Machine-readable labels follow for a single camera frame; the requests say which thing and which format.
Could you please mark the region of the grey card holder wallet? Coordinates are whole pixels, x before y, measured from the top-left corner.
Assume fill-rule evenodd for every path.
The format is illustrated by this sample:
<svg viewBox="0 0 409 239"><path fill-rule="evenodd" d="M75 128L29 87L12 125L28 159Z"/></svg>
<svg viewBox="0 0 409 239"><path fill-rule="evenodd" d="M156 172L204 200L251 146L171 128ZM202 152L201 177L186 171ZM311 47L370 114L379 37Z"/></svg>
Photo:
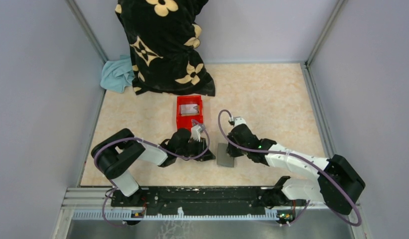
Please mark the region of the grey card holder wallet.
<svg viewBox="0 0 409 239"><path fill-rule="evenodd" d="M218 143L216 163L218 166L221 166L221 167L234 168L235 159L228 154L227 149L228 149L228 144Z"/></svg>

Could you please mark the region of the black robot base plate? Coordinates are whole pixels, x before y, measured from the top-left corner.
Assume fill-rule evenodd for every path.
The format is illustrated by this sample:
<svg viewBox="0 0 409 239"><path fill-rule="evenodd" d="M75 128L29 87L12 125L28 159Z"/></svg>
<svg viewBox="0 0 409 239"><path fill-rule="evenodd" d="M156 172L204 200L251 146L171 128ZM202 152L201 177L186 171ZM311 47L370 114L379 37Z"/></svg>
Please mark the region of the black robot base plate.
<svg viewBox="0 0 409 239"><path fill-rule="evenodd" d="M142 187L126 197L119 190L111 196L113 207L140 207L147 216L172 216L182 209L186 216L262 216L267 209L304 206L305 200L282 198L273 187Z"/></svg>

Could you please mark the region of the red plastic bin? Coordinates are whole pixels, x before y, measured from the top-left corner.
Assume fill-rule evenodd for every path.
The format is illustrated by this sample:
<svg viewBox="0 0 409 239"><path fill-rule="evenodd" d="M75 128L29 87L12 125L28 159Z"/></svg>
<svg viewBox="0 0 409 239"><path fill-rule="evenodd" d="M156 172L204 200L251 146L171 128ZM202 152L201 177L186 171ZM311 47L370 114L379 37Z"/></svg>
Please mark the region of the red plastic bin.
<svg viewBox="0 0 409 239"><path fill-rule="evenodd" d="M200 95L178 96L176 99L176 126L177 129L191 130L193 120L204 123L203 102Z"/></svg>

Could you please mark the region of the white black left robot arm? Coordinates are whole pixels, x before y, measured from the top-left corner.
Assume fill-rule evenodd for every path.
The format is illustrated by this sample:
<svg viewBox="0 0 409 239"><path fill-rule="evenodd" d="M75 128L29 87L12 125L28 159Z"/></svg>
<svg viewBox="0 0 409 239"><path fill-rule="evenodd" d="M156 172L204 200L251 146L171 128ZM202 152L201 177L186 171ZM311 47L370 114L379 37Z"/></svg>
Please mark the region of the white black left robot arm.
<svg viewBox="0 0 409 239"><path fill-rule="evenodd" d="M91 156L96 168L113 185L112 206L141 206L145 202L145 192L130 173L131 165L138 161L152 163L158 167L167 167L178 158L185 161L204 162L214 160L207 139L201 137L203 129L178 129L171 138L160 144L154 144L123 128L96 145Z"/></svg>

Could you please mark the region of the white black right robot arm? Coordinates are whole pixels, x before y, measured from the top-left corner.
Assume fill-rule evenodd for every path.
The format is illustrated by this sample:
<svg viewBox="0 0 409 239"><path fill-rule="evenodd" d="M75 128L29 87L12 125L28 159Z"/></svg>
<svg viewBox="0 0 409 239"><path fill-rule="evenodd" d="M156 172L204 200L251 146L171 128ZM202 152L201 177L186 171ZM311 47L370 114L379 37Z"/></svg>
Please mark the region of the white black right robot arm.
<svg viewBox="0 0 409 239"><path fill-rule="evenodd" d="M352 206L343 193L355 203L365 189L364 180L341 155L323 158L299 153L274 140L257 138L243 123L233 127L227 138L228 152L234 157L246 155L255 163L284 168L303 177L283 176L278 180L273 198L279 205L287 205L291 200L310 200L323 202L333 211L348 215Z"/></svg>

